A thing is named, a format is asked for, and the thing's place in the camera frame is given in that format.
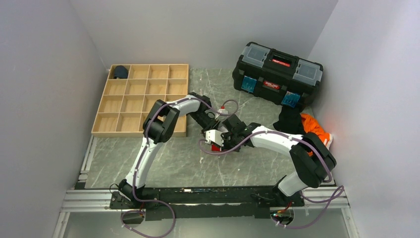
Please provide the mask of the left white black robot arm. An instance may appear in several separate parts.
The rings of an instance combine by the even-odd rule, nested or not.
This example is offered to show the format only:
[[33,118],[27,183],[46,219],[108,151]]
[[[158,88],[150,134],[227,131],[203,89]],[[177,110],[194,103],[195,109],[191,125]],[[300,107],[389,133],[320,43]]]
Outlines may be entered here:
[[190,115],[202,128],[209,128],[213,119],[206,113],[211,109],[210,98],[197,93],[165,102],[157,100],[147,115],[143,128],[140,151],[131,170],[119,185],[123,202],[129,208],[136,208],[142,202],[142,191],[146,185],[147,175],[155,156],[174,134],[175,126],[181,116]]

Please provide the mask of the red white underwear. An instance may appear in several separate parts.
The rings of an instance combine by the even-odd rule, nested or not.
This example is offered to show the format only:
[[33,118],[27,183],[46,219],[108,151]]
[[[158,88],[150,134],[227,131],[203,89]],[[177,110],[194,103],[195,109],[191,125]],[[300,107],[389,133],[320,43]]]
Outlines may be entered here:
[[213,152],[222,152],[223,151],[223,147],[217,144],[212,144],[211,145],[211,150]]

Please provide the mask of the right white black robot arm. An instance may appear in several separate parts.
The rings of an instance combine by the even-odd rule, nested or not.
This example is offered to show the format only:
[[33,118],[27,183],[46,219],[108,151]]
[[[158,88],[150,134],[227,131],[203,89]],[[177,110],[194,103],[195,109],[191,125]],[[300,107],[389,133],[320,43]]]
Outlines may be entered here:
[[245,124],[236,115],[222,122],[223,150],[238,151],[241,146],[264,148],[288,156],[294,172],[283,177],[273,189],[273,200],[279,206],[307,187],[318,188],[337,162],[321,139],[314,133],[288,134],[269,129],[259,123]]

